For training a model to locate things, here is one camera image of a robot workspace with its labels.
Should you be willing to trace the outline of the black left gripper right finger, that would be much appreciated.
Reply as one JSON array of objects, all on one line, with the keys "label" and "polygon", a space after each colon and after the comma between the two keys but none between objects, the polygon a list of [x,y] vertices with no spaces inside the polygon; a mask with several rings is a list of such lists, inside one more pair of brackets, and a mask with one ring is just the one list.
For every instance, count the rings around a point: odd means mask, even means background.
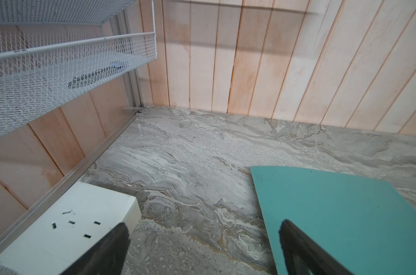
[{"label": "black left gripper right finger", "polygon": [[279,230],[281,248],[290,275],[350,275],[351,272],[290,220]]}]

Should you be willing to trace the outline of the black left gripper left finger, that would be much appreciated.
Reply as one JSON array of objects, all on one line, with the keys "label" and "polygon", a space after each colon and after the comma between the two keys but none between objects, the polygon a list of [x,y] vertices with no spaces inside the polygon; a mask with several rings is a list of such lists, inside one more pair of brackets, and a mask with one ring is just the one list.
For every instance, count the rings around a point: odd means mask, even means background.
[{"label": "black left gripper left finger", "polygon": [[125,223],[121,222],[66,269],[63,274],[120,275],[129,246],[128,228]]}]

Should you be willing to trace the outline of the teal green folder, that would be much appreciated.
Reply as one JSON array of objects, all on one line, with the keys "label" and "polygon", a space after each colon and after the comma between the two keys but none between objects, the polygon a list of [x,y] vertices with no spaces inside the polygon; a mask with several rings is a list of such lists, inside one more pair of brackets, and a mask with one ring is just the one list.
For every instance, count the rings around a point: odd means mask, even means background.
[{"label": "teal green folder", "polygon": [[385,181],[307,168],[251,169],[278,274],[290,220],[355,275],[416,275],[416,210]]}]

